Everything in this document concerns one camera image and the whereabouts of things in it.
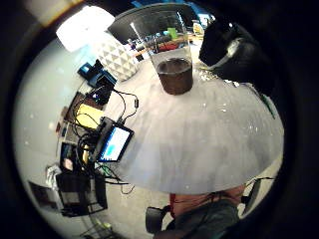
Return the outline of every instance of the monitor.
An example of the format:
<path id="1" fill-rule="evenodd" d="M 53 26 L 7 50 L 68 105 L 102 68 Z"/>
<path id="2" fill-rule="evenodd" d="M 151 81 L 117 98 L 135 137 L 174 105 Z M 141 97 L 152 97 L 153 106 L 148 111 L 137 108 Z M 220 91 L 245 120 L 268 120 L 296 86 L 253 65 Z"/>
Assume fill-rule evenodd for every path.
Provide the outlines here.
<path id="1" fill-rule="evenodd" d="M 97 143 L 94 158 L 97 162 L 120 161 L 134 132 L 114 121 L 108 120 Z"/>
<path id="2" fill-rule="evenodd" d="M 128 39 L 138 38 L 130 24 L 139 16 L 159 11 L 178 11 L 186 27 L 192 27 L 192 20 L 198 20 L 197 15 L 188 4 L 157 3 L 133 8 L 116 16 L 114 23 L 109 27 L 109 31 L 122 44 L 126 44 Z"/>

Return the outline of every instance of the glass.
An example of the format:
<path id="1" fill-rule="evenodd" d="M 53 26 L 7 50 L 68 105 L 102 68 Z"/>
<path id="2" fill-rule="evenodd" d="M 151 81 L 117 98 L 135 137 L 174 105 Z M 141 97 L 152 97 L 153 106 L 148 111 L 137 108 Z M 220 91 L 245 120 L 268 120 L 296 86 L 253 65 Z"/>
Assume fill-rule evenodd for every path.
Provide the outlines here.
<path id="1" fill-rule="evenodd" d="M 159 75 L 163 89 L 181 95 L 192 87 L 189 40 L 178 12 L 161 11 L 131 23 Z"/>

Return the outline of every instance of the desk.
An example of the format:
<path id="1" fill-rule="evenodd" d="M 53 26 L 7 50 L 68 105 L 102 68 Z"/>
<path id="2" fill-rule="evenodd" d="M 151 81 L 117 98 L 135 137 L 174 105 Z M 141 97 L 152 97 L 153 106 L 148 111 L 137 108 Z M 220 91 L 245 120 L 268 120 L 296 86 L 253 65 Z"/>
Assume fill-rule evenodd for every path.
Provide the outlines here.
<path id="1" fill-rule="evenodd" d="M 282 155 L 283 127 L 246 85 L 204 81 L 194 67 L 192 89 L 168 95 L 150 60 L 137 73 L 117 83 L 119 91 L 136 94 L 138 112 L 126 126 L 135 135 L 119 164 L 120 178 L 163 192 L 197 194 L 237 186 L 258 175 Z M 127 113 L 134 98 L 126 97 Z M 123 109 L 112 93 L 106 116 L 116 120 Z"/>

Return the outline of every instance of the office chair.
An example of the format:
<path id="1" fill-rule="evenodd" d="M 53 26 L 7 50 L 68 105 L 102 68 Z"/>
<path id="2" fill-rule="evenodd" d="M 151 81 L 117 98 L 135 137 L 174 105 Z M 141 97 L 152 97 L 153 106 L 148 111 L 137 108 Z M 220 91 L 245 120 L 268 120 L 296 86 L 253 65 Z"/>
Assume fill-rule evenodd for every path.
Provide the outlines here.
<path id="1" fill-rule="evenodd" d="M 247 196 L 241 197 L 241 203 L 245 204 L 245 208 L 242 215 L 246 214 L 251 208 L 261 185 L 261 180 L 255 180 Z M 146 227 L 147 231 L 151 234 L 156 234 L 161 231 L 162 220 L 166 214 L 170 212 L 170 206 L 165 206 L 164 208 L 148 207 L 146 212 Z M 165 230 L 174 229 L 174 220 L 168 224 Z"/>

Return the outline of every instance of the brown liquid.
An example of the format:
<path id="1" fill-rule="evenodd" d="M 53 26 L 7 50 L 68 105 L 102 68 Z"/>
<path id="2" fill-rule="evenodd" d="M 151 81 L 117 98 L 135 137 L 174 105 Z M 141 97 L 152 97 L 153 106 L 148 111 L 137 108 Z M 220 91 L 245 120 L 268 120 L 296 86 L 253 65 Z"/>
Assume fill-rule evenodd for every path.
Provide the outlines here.
<path id="1" fill-rule="evenodd" d="M 192 87 L 191 62 L 183 58 L 170 58 L 157 67 L 163 89 L 171 95 L 188 92 Z"/>

